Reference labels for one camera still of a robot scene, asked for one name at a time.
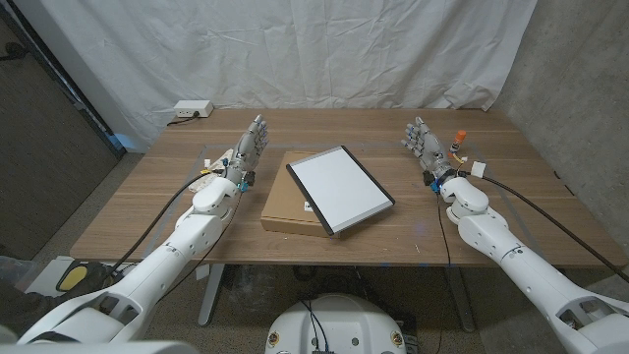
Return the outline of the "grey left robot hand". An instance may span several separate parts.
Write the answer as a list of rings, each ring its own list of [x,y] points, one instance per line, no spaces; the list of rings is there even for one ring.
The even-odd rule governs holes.
[[[226,167],[225,178],[240,184],[247,173],[256,169],[267,145],[267,130],[264,117],[259,114],[235,145]]]

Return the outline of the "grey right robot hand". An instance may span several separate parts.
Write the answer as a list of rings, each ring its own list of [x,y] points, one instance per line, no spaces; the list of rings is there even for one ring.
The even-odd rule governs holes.
[[[419,160],[423,170],[431,175],[431,183],[440,187],[456,175],[444,147],[421,117],[416,117],[413,124],[407,125],[405,134],[401,141],[402,146],[409,150]]]

